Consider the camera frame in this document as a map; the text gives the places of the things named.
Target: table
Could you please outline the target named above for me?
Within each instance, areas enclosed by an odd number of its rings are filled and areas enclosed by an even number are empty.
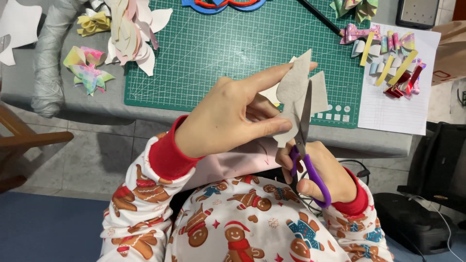
[[[0,0],[3,10],[5,0]],[[46,13],[54,0],[18,0],[23,5],[40,5]],[[395,24],[397,0],[381,1],[379,12],[374,22]],[[73,46],[88,46],[107,51],[110,32],[81,37],[76,34],[76,23],[66,35],[62,60]],[[1,66],[3,87],[0,99],[7,104],[29,111],[34,93],[33,49],[14,49],[15,66]],[[104,95],[85,96],[82,89],[74,89],[74,74],[66,69],[61,70],[66,107],[62,108],[59,118],[91,124],[129,124],[133,119],[155,121],[169,125],[181,115],[182,111],[127,106],[123,103],[125,85],[124,68],[119,65],[103,65],[105,70],[116,77],[107,85]],[[409,153],[412,135],[377,131],[369,129],[346,129],[319,125],[311,125],[308,141],[322,141],[336,157],[340,158],[387,158],[405,157]]]

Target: white yarn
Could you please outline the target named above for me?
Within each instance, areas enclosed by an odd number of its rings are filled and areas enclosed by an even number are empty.
[[[55,0],[35,46],[34,95],[31,106],[42,117],[53,117],[64,102],[60,77],[62,40],[81,6],[88,0]]]

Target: pencil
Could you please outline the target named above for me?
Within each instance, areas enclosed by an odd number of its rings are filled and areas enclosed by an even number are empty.
[[[299,0],[304,7],[306,7],[309,12],[311,12],[315,17],[317,17],[324,25],[326,25],[330,30],[332,30],[335,34],[344,37],[343,33],[341,30],[334,24],[332,21],[330,21],[325,15],[323,15],[317,8],[315,8],[311,3],[309,3],[307,0]]]

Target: scissors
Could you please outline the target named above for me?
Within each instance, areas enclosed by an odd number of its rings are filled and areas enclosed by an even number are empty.
[[[314,199],[318,206],[322,208],[327,208],[332,203],[330,197],[330,192],[327,186],[322,181],[321,177],[317,174],[314,166],[312,165],[309,155],[306,153],[306,140],[308,138],[309,131],[309,122],[311,119],[311,97],[312,97],[312,80],[309,81],[308,90],[306,92],[306,97],[304,101],[304,107],[302,109],[301,120],[299,123],[298,133],[295,136],[296,144],[291,149],[289,154],[291,160],[293,161],[293,169],[291,169],[291,176],[295,176],[297,173],[296,161],[299,157],[304,162],[306,170],[308,171],[309,179],[317,184],[319,189],[322,191],[325,202]]]

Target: hand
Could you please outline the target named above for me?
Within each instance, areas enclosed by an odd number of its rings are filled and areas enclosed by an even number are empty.
[[[275,157],[277,164],[282,166],[281,169],[287,184],[290,184],[293,180],[290,175],[290,170],[293,168],[293,161],[288,154],[291,152],[291,148],[294,145],[295,140],[293,139],[287,143],[285,148],[279,148]],[[329,189],[332,203],[348,203],[356,198],[357,187],[353,179],[321,142],[306,143],[306,153],[309,155],[317,174],[322,178],[324,184]],[[297,163],[297,169],[299,172],[303,171],[300,162]],[[309,179],[299,180],[296,185],[296,190],[303,195],[324,201],[319,187]]]
[[[177,128],[177,147],[184,155],[198,158],[290,130],[291,122],[274,118],[280,111],[258,93],[280,82],[292,67],[293,63],[272,66],[237,81],[221,77]],[[317,63],[311,62],[309,70],[316,67]]]

